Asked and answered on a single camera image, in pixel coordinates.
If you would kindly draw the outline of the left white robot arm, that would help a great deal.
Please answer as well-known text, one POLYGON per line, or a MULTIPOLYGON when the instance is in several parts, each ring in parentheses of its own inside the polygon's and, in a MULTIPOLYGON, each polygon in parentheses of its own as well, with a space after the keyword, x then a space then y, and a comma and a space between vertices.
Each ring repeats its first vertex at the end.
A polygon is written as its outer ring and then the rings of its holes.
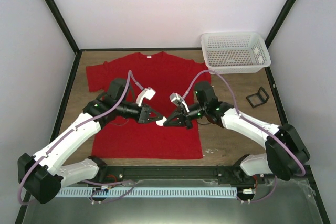
POLYGON ((64 162, 86 140, 118 116, 133 119, 137 124, 163 119, 159 112, 143 102, 155 96, 156 91, 153 88, 141 88, 135 102, 128 102, 126 96, 129 86, 129 80, 113 80, 108 90, 90 101, 73 124, 55 140, 34 155, 24 153, 18 159, 18 201, 22 201, 22 189, 26 189, 39 203, 45 204, 66 186, 83 180, 92 180, 95 184, 102 184, 106 180, 106 164, 97 157, 90 156, 67 166, 64 162))

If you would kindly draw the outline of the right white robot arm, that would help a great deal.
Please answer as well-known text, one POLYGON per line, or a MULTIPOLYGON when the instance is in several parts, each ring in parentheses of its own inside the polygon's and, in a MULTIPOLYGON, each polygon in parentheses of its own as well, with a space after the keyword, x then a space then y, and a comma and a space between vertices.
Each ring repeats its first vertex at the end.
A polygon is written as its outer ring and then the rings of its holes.
POLYGON ((187 105, 179 94, 172 93, 170 99, 177 108, 163 125, 191 129, 193 121, 205 117, 209 123, 235 131, 263 147, 265 153, 243 156, 238 161, 233 170, 235 181, 244 184, 257 174, 273 174, 285 181, 305 175, 304 164, 310 154, 292 125, 266 123, 239 112, 233 105, 219 101, 205 81, 195 85, 195 94, 197 103, 187 105))

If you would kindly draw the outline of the round gold brooch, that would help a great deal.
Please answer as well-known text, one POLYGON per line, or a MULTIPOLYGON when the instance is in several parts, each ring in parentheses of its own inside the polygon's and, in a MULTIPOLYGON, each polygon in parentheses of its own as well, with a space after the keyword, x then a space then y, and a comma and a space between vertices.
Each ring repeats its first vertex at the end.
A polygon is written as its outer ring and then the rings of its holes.
POLYGON ((164 120, 159 120, 159 121, 156 121, 155 123, 158 125, 158 126, 163 126, 164 124, 164 120))

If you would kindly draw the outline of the red t-shirt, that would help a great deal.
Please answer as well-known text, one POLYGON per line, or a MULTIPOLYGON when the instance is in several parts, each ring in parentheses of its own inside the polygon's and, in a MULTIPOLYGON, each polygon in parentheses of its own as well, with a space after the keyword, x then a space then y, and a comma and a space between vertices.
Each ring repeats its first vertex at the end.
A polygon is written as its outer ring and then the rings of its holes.
MULTIPOLYGON (((204 63, 159 52, 146 56, 140 52, 111 62, 87 66, 90 92, 107 91, 110 82, 126 78, 132 71, 145 88, 156 91, 147 102, 168 117, 176 108, 171 93, 183 95, 193 78, 207 67, 204 63)), ((163 127, 156 123, 138 124, 121 118, 109 123, 94 137, 92 154, 100 158, 201 159, 203 157, 197 122, 192 129, 163 127)))

